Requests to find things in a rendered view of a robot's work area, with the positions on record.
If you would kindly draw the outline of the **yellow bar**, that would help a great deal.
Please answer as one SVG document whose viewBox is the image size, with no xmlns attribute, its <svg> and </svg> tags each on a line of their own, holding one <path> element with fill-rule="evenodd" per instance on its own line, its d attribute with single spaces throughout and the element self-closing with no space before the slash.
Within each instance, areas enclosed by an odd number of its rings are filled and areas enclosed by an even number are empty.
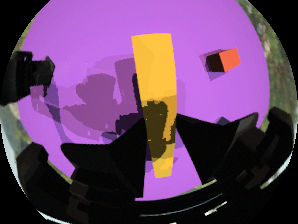
<svg viewBox="0 0 298 224">
<path fill-rule="evenodd" d="M 156 179 L 172 176 L 177 89 L 170 34 L 132 36 L 142 112 Z"/>
</svg>

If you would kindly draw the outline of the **orange rectangular block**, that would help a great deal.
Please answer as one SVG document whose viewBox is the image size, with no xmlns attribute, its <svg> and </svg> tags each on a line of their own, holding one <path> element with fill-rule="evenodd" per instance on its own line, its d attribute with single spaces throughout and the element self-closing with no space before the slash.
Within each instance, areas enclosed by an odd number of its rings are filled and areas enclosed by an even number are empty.
<svg viewBox="0 0 298 224">
<path fill-rule="evenodd" d="M 225 49 L 225 51 L 213 53 L 213 55 L 206 57 L 208 57 L 213 72 L 226 72 L 241 64 L 239 63 L 241 59 L 239 59 L 237 48 Z"/>
</svg>

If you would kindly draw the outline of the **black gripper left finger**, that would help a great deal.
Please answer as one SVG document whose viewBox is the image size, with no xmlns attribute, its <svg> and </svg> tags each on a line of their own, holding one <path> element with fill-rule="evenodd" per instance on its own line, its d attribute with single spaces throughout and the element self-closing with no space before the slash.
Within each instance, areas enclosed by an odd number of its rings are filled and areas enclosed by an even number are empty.
<svg viewBox="0 0 298 224">
<path fill-rule="evenodd" d="M 145 120 L 140 119 L 110 144 L 64 143 L 60 149 L 74 169 L 114 173 L 134 197 L 141 198 L 145 188 L 146 139 Z"/>
</svg>

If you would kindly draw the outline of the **blue cube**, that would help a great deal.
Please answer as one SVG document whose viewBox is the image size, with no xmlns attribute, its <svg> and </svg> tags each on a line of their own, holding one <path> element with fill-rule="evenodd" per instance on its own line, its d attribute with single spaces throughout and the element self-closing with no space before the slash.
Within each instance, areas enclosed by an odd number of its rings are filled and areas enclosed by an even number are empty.
<svg viewBox="0 0 298 224">
<path fill-rule="evenodd" d="M 222 116 L 221 119 L 218 120 L 217 125 L 226 125 L 227 123 L 230 123 L 230 121 L 227 120 L 226 117 L 223 117 L 223 116 Z"/>
</svg>

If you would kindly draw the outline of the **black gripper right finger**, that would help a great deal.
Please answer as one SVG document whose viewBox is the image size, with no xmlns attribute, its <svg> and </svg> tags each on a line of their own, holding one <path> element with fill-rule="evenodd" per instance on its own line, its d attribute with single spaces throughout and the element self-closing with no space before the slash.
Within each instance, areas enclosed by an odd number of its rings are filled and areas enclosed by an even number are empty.
<svg viewBox="0 0 298 224">
<path fill-rule="evenodd" d="M 176 127 L 178 136 L 184 143 L 190 159 L 193 161 L 202 185 L 217 180 L 214 173 L 221 167 L 229 155 L 235 140 L 243 132 L 257 127 L 258 112 L 250 113 L 234 120 L 233 123 L 217 125 L 206 123 L 196 117 L 188 117 L 177 113 Z"/>
</svg>

